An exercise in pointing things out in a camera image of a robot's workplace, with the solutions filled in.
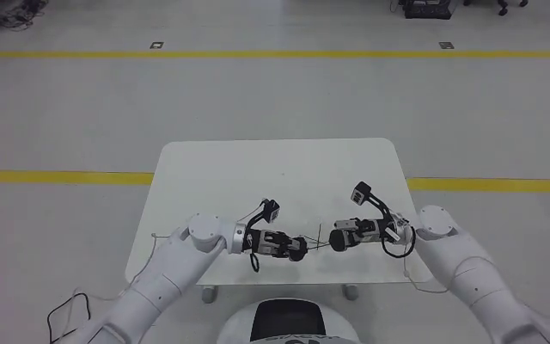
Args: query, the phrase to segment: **power cord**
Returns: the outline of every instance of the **power cord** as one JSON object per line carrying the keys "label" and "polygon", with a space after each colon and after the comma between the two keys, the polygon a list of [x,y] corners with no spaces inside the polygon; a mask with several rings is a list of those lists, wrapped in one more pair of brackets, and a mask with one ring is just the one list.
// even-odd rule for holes
{"label": "power cord", "polygon": [[[88,320],[90,320],[92,318],[92,312],[90,311],[89,309],[89,298],[88,298],[88,295],[86,295],[85,292],[79,292],[78,294],[75,294],[73,292],[73,295],[65,302],[63,302],[62,304],[60,304],[58,307],[54,308],[50,314],[48,314],[48,317],[47,317],[47,323],[48,323],[48,332],[50,334],[50,344],[53,344],[55,343],[56,341],[59,341],[61,340],[62,338],[65,338],[65,336],[67,335],[70,335],[71,333],[75,332],[76,329],[72,329],[71,331],[67,332],[67,324],[65,324],[65,329],[63,330],[63,333],[56,339],[53,339],[52,338],[52,324],[50,323],[50,317],[52,316],[52,314],[56,311],[56,310],[59,310],[60,308],[62,308],[63,306],[65,306],[66,304],[68,304],[69,302],[72,302],[76,297],[79,297],[79,296],[84,296],[84,299],[86,300],[86,312],[88,313]],[[70,319],[70,313],[72,312],[72,307],[70,307],[69,309],[69,316],[68,318]]]}
{"label": "power cord", "polygon": [[[134,284],[134,282],[136,281],[136,279],[138,278],[138,276],[145,270],[145,268],[149,265],[149,263],[151,262],[151,259],[153,259],[153,254],[155,253],[155,249],[156,249],[156,242],[158,239],[168,239],[170,236],[158,236],[156,233],[151,233],[151,236],[153,237],[154,239],[154,242],[153,242],[153,247],[151,249],[151,253],[149,255],[149,258],[147,259],[147,261],[145,262],[144,264],[144,267],[141,268],[141,270],[139,270],[138,273],[136,273],[134,275],[134,277],[132,277],[130,283],[128,284],[128,286],[126,288],[124,288],[121,292],[119,292],[119,294],[113,298],[104,298],[104,297],[101,297],[101,296],[97,296],[97,295],[94,295],[94,294],[91,294],[89,292],[79,292],[81,291],[82,289],[80,287],[77,287],[73,290],[72,292],[72,295],[71,297],[63,302],[61,305],[59,305],[58,307],[56,307],[55,309],[53,309],[50,314],[48,314],[48,317],[47,317],[47,323],[48,323],[48,329],[50,331],[50,344],[53,344],[54,342],[56,341],[59,341],[59,343],[61,343],[61,340],[63,338],[65,338],[65,336],[67,335],[70,335],[71,333],[75,332],[76,329],[72,329],[71,331],[67,332],[67,330],[69,329],[69,324],[70,324],[70,317],[72,316],[72,306],[74,304],[74,301],[75,301],[75,298],[77,296],[80,296],[80,295],[83,295],[85,298],[86,298],[86,310],[88,312],[88,320],[92,317],[92,314],[91,314],[91,311],[89,309],[89,297],[90,298],[94,298],[94,299],[97,299],[99,301],[114,301],[116,300],[117,298],[120,298],[122,295],[124,295],[130,288],[131,286]],[[60,308],[64,307],[65,305],[69,305],[69,313],[67,314],[67,321],[65,322],[65,325],[64,325],[64,328],[63,328],[63,331],[61,332],[61,335],[55,339],[55,340],[52,340],[52,325],[50,324],[50,316],[52,315],[52,313],[54,313],[56,310],[59,310]]]}

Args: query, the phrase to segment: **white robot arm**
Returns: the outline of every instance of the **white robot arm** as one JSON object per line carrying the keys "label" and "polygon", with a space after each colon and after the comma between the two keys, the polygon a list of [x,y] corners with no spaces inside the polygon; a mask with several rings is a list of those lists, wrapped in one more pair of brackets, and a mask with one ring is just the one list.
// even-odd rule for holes
{"label": "white robot arm", "polygon": [[494,344],[550,342],[550,323],[517,300],[492,258],[440,206],[419,213],[416,250],[434,277],[477,317]]}
{"label": "white robot arm", "polygon": [[116,304],[101,318],[88,321],[69,343],[139,343],[153,322],[189,286],[199,281],[216,257],[238,250],[235,223],[197,215],[153,254],[150,263]]}

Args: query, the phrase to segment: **wire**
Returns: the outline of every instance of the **wire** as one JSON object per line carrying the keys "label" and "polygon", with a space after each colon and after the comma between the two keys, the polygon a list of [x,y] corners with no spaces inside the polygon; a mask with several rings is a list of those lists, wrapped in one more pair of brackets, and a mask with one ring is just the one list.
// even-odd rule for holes
{"label": "wire", "polygon": [[[72,295],[71,297],[65,301],[64,303],[62,303],[60,306],[58,306],[57,308],[55,308],[54,310],[52,310],[50,312],[50,314],[48,315],[48,318],[47,318],[47,322],[48,322],[48,328],[50,329],[50,344],[52,344],[53,342],[55,341],[59,341],[63,338],[65,338],[65,336],[73,333],[76,331],[76,329],[73,329],[69,332],[67,332],[67,329],[69,329],[69,324],[70,324],[70,316],[72,315],[72,305],[75,301],[75,297],[78,296],[78,295],[84,295],[84,297],[86,298],[86,307],[88,309],[88,320],[90,319],[91,317],[91,313],[89,311],[89,299],[88,299],[88,296],[90,296],[91,298],[95,298],[97,300],[100,300],[100,301],[114,301],[116,300],[117,298],[120,298],[122,295],[124,295],[130,288],[131,286],[134,284],[134,282],[136,281],[136,279],[138,278],[138,276],[145,270],[145,268],[149,265],[149,263],[151,262],[151,260],[153,259],[153,255],[155,254],[155,249],[156,249],[156,241],[158,239],[167,239],[167,238],[170,238],[170,236],[158,236],[156,233],[151,233],[151,236],[153,237],[154,239],[154,242],[153,242],[153,247],[151,249],[151,253],[149,255],[149,258],[147,258],[147,261],[145,262],[144,264],[144,267],[141,268],[141,270],[139,270],[138,273],[136,273],[134,275],[134,277],[132,277],[130,283],[128,283],[128,286],[126,288],[124,288],[121,292],[119,292],[119,294],[117,296],[115,296],[114,298],[104,298],[104,297],[101,297],[101,296],[98,296],[98,295],[94,295],[92,293],[89,293],[89,292],[78,292],[79,290],[82,290],[80,287],[77,287],[75,288],[75,290],[73,290],[72,292]],[[57,338],[55,341],[52,341],[52,327],[51,327],[51,324],[50,324],[50,315],[60,309],[61,307],[65,306],[66,304],[69,304],[69,314],[67,315],[67,321],[64,325],[64,329],[63,331],[61,332],[61,335],[59,336],[59,338]]]}
{"label": "wire", "polygon": [[255,212],[258,211],[258,209],[260,209],[263,205],[265,204],[265,199],[263,199],[260,204],[258,206],[256,206],[256,209],[252,210],[251,212],[249,212],[247,215],[243,216],[242,218],[239,218],[238,220],[236,220],[236,222],[239,222],[239,221],[242,221],[243,219],[249,217],[250,215],[254,214]]}
{"label": "wire", "polygon": [[258,261],[258,256],[256,256],[254,252],[250,252],[250,265],[252,265],[252,269],[255,273],[260,271],[260,261]]}
{"label": "wire", "polygon": [[394,257],[394,258],[405,258],[407,257],[408,255],[410,255],[413,250],[414,250],[414,245],[416,243],[416,231],[414,230],[414,227],[412,226],[407,226],[411,229],[411,232],[412,232],[412,240],[411,240],[411,247],[409,248],[408,251],[405,250],[405,252],[403,252],[402,255],[396,255],[396,254],[393,254],[391,252],[388,251],[388,248],[386,247],[386,239],[385,239],[385,236],[381,236],[380,240],[382,242],[382,249],[384,250],[384,252],[391,256],[391,257]]}
{"label": "wire", "polygon": [[68,323],[65,325],[65,328],[63,329],[63,332],[62,334],[56,338],[56,339],[53,339],[52,338],[52,324],[50,323],[50,317],[52,316],[52,314],[60,309],[61,307],[65,306],[66,304],[68,304],[69,302],[71,302],[71,306],[70,306],[70,309],[69,309],[69,315],[67,316],[68,319],[70,319],[70,314],[72,312],[72,300],[74,300],[76,297],[79,297],[79,296],[84,296],[84,299],[86,300],[86,311],[88,313],[88,320],[90,320],[92,318],[92,312],[90,311],[89,309],[89,298],[88,298],[88,295],[86,295],[86,293],[84,292],[79,292],[79,293],[74,293],[73,292],[73,295],[65,302],[63,302],[61,305],[59,305],[58,307],[54,308],[50,314],[48,314],[48,317],[46,318],[46,321],[48,323],[48,332],[50,334],[50,344],[53,344],[55,343],[56,341],[59,341],[60,339],[64,338],[65,336],[67,335],[70,335],[71,333],[75,332],[76,329],[72,329],[71,331],[67,332],[67,325]]}
{"label": "wire", "polygon": [[460,263],[458,263],[458,265],[455,267],[455,270],[453,271],[453,274],[452,274],[453,277],[450,279],[447,286],[445,286],[445,289],[443,289],[441,291],[433,291],[433,290],[427,290],[427,289],[419,288],[418,285],[417,285],[418,282],[413,281],[413,279],[411,279],[410,273],[406,270],[405,261],[403,261],[404,269],[405,269],[403,271],[403,274],[405,275],[405,277],[407,277],[411,281],[414,288],[416,290],[418,290],[419,292],[428,292],[430,294],[444,294],[445,292],[448,292],[450,290],[450,287],[453,285],[453,282],[455,281],[456,277],[460,276],[460,274],[456,274],[458,272],[458,269],[462,266],[462,264],[464,264],[465,262],[470,261],[472,259],[481,259],[482,261],[486,261],[489,264],[493,265],[496,269],[498,269],[497,266],[492,261],[489,261],[485,257],[482,257],[480,255],[470,255],[468,258],[465,258]]}
{"label": "wire", "polygon": [[308,250],[310,250],[310,249],[320,249],[321,247],[325,247],[325,246],[328,246],[328,245],[330,245],[330,243],[324,243],[322,245],[317,245],[317,246],[314,246],[312,248],[308,248]]}

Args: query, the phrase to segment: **black cable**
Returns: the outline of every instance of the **black cable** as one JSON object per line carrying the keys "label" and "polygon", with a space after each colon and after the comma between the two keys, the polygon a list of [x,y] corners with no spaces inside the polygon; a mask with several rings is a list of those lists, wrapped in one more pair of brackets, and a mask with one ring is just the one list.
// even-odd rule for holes
{"label": "black cable", "polygon": [[412,231],[411,247],[409,248],[409,250],[407,252],[405,252],[402,255],[395,255],[395,254],[389,252],[388,248],[386,248],[385,236],[382,236],[380,238],[380,240],[382,242],[382,249],[384,250],[384,253],[386,253],[387,255],[389,255],[391,257],[394,257],[394,258],[405,258],[405,257],[409,256],[413,252],[414,244],[416,243],[416,231],[414,230],[414,227],[412,227],[412,226],[411,226],[411,231]]}
{"label": "black cable", "polygon": [[258,261],[258,257],[254,254],[254,252],[250,252],[250,265],[252,265],[252,269],[255,273],[258,273],[260,271],[260,262]]}
{"label": "black cable", "polygon": [[66,334],[62,334],[60,337],[56,338],[56,339],[52,339],[52,324],[50,323],[50,316],[52,316],[53,312],[55,312],[56,310],[60,309],[61,307],[65,306],[66,304],[68,304],[72,299],[76,298],[77,296],[84,296],[84,298],[86,299],[86,311],[88,312],[88,320],[90,320],[92,318],[92,312],[89,310],[89,298],[88,298],[88,295],[86,295],[86,293],[84,292],[79,292],[78,294],[75,294],[73,297],[69,298],[67,301],[63,302],[61,305],[59,305],[58,307],[54,308],[50,314],[48,314],[48,317],[46,318],[46,321],[48,323],[48,332],[50,333],[50,344],[53,344],[55,343],[56,341],[59,341],[61,338],[64,338],[65,336],[67,335],[70,335],[71,333],[75,332],[76,329],[72,329],[71,331],[67,332]]}

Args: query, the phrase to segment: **black cable bundle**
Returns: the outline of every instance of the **black cable bundle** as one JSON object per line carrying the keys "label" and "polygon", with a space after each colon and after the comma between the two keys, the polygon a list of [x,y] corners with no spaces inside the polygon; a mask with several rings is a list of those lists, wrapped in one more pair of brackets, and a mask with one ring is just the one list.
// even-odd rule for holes
{"label": "black cable bundle", "polygon": [[22,0],[12,9],[0,9],[0,27],[12,31],[23,31],[30,28],[36,16],[44,15],[42,10],[48,2],[49,0]]}

